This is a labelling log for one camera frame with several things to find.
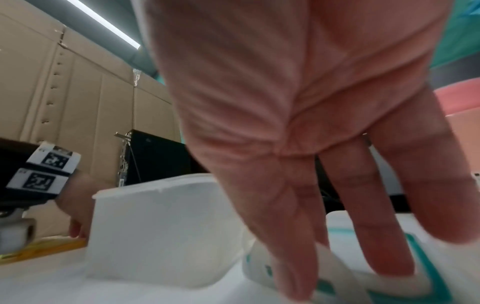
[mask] white plastic container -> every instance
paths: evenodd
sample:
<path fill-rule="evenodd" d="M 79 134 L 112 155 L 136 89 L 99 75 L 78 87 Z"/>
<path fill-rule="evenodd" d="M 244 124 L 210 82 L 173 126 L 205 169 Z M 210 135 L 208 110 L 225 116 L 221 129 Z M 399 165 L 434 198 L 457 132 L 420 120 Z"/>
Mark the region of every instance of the white plastic container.
<path fill-rule="evenodd" d="M 196 288 L 219 281 L 243 258 L 246 277 L 275 287 L 267 250 L 249 237 L 209 174 L 105 190 L 95 199 L 87 249 L 90 277 Z M 480 268 L 480 250 L 441 244 L 412 216 L 398 219 L 416 262 L 413 277 L 376 275 L 363 258 L 348 215 L 334 212 L 327 217 L 334 254 L 317 250 L 313 302 L 480 303 L 480 284 L 468 271 Z"/>

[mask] fluorescent light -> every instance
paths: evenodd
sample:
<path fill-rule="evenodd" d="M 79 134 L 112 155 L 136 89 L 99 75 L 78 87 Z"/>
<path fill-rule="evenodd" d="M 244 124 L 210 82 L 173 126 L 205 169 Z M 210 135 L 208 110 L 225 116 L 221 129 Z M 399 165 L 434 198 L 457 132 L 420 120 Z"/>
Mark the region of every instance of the fluorescent light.
<path fill-rule="evenodd" d="M 124 32 L 120 31 L 118 28 L 116 28 L 113 24 L 105 20 L 102 16 L 99 14 L 95 13 L 92 11 L 91 8 L 87 7 L 85 4 L 81 3 L 79 0 L 67 0 L 77 8 L 79 8 L 82 12 L 85 14 L 89 15 L 93 19 L 95 19 L 98 23 L 112 31 L 115 35 L 118 37 L 122 38 L 125 40 L 128 44 L 130 44 L 132 47 L 136 48 L 137 50 L 140 48 L 140 44 L 133 40 L 132 38 L 128 37 Z"/>

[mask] teal fabric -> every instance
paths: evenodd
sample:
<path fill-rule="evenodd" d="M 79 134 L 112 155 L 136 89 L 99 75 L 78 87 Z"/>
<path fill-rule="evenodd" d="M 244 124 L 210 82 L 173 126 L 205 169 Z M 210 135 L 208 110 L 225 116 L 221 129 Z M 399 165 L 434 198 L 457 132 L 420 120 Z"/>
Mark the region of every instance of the teal fabric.
<path fill-rule="evenodd" d="M 480 1 L 456 0 L 431 67 L 480 52 Z"/>

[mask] human hand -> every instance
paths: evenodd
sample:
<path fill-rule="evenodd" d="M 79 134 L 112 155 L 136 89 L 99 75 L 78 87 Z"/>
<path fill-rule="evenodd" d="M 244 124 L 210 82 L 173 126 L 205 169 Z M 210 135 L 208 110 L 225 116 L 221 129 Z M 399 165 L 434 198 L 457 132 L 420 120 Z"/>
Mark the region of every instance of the human hand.
<path fill-rule="evenodd" d="M 86 173 L 75 171 L 55 199 L 57 206 L 70 216 L 68 229 L 71 237 L 88 237 L 94 215 L 94 194 L 110 185 L 93 179 Z"/>
<path fill-rule="evenodd" d="M 314 243 L 328 244 L 315 155 L 370 266 L 414 270 L 365 132 L 426 231 L 478 237 L 479 193 L 427 84 L 452 1 L 133 3 L 189 149 L 269 248 L 288 297 L 309 298 Z"/>

